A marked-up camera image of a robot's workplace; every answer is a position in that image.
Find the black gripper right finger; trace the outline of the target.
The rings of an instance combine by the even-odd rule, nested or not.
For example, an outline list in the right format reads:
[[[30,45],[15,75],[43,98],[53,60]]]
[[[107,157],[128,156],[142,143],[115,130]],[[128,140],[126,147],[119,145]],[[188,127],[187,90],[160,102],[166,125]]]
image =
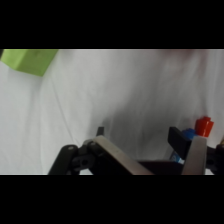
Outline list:
[[[189,139],[176,127],[169,128],[168,143],[184,161],[183,175],[203,175],[206,169],[214,175],[224,175],[224,144],[209,147],[206,138]]]

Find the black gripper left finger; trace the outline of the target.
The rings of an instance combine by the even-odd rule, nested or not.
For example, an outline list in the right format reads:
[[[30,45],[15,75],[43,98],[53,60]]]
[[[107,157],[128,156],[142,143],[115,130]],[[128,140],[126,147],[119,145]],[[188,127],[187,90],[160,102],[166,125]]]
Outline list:
[[[95,138],[86,140],[81,147],[62,147],[49,175],[79,175],[86,169],[93,175],[152,175],[150,170],[110,142],[104,136],[103,127],[97,129]]]

